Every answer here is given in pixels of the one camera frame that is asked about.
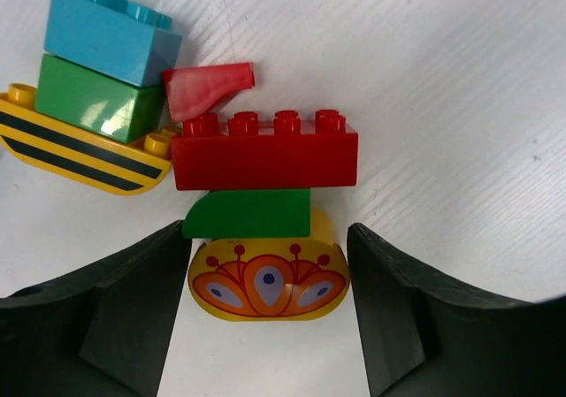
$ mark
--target plastic toy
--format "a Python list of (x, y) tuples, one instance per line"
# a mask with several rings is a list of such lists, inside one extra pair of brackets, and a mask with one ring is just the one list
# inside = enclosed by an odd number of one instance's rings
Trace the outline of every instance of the plastic toy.
[(255, 86), (251, 63), (177, 68), (163, 72), (174, 122), (204, 114), (218, 101)]
[(47, 116), (129, 143), (157, 129), (162, 86), (136, 88), (51, 55), (44, 55), (35, 109)]
[(239, 112), (221, 125), (206, 113), (171, 141), (179, 190), (353, 186), (357, 145), (357, 133), (335, 110), (320, 110), (315, 120), (280, 111), (273, 122)]
[(489, 293), (363, 225), (348, 230), (348, 260), (371, 396), (566, 395), (566, 296)]
[(128, 0), (51, 0), (44, 48), (136, 87), (162, 83), (181, 36), (172, 19)]
[(308, 238), (214, 240), (188, 270), (198, 304), (225, 320), (309, 320), (348, 291), (346, 259), (332, 221), (313, 210)]
[(285, 238), (310, 235), (310, 189), (211, 192), (183, 223), (185, 238)]
[(190, 248), (176, 222), (0, 299), (0, 394), (155, 397)]
[(22, 84), (0, 94), (0, 143), (24, 163), (117, 195), (145, 192), (169, 172), (169, 140), (180, 130), (124, 145), (33, 111), (34, 98)]

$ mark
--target red block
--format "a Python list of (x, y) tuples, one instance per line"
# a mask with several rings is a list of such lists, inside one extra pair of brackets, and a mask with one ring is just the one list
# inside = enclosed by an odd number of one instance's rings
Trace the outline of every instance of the red block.
[(259, 122), (253, 111), (227, 123), (206, 113), (184, 123), (171, 140), (179, 190), (282, 189), (354, 186), (357, 133), (334, 110), (300, 120), (280, 111)]
[(195, 118), (221, 99), (256, 84), (251, 63), (165, 70), (163, 80), (175, 123)]

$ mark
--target white table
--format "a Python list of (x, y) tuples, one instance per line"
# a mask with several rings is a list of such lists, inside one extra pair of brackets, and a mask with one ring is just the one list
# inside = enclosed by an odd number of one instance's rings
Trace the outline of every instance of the white table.
[[(421, 260), (529, 301), (566, 291), (566, 0), (137, 0), (185, 34), (178, 65), (254, 61), (226, 113), (336, 107), (359, 185), (317, 190)], [(0, 0), (0, 88), (36, 84), (49, 0)], [(0, 296), (183, 218), (172, 176), (117, 197), (0, 152)], [(368, 395), (351, 294), (298, 323), (227, 323), (187, 289), (160, 396)]]

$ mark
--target stack of blocks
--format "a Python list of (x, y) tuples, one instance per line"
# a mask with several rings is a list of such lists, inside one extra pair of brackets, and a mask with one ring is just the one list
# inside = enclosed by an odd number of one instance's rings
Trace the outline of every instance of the stack of blocks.
[(181, 36), (128, 0), (51, 0), (35, 108), (130, 143), (157, 129)]
[(356, 184), (358, 135), (336, 110), (313, 119), (253, 111), (226, 122), (214, 104), (255, 85), (251, 63), (164, 72), (179, 190), (210, 191), (191, 208), (186, 238), (197, 252), (188, 282), (199, 305), (227, 320), (312, 319), (348, 290), (348, 266), (332, 222), (310, 205), (313, 187)]

